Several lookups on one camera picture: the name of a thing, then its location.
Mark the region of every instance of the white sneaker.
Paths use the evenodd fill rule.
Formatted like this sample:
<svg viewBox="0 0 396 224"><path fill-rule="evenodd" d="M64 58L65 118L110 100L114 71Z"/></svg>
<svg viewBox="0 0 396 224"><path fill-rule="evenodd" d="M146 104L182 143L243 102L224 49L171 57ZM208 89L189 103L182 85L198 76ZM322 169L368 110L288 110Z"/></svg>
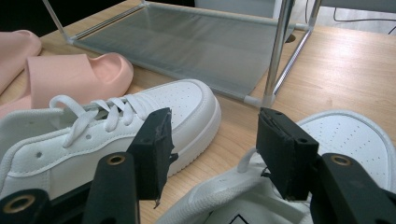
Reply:
<svg viewBox="0 0 396 224"><path fill-rule="evenodd" d="M49 107L0 120L0 198L38 188L54 199L91 181L97 162L126 151L149 113L164 107L172 110L172 153L178 153L173 175L207 148L221 120L213 92L194 79L84 106L57 96Z"/></svg>
<svg viewBox="0 0 396 224"><path fill-rule="evenodd" d="M335 152L359 161L377 185L395 192L395 148L378 125L362 115L337 110L298 122L319 142L319 154ZM158 220L159 224L312 223L309 203L281 199L266 167L251 149L232 170L195 186Z"/></svg>

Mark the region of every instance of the shoelace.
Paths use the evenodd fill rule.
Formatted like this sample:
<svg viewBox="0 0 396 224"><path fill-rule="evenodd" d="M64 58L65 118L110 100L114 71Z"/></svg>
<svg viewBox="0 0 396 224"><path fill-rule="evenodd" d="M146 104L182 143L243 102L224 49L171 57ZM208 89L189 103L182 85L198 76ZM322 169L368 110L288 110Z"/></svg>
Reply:
<svg viewBox="0 0 396 224"><path fill-rule="evenodd" d="M70 108L77 115L76 121L71 127L70 133L64 139L63 147L70 147L73 142L84 132L88 125L94 121L99 114L100 108L107 111L107 118L105 121L105 130L110 133L114 131L120 119L126 126L129 126L133 120L134 115L140 119L145 120L149 112L141 104L137 102L135 97L131 94L125 95L121 98L110 98L107 102L104 100L92 101L97 107L93 110L86 111L74 99L66 95L58 95L49 101L49 108L54 108L58 103L62 103Z"/></svg>

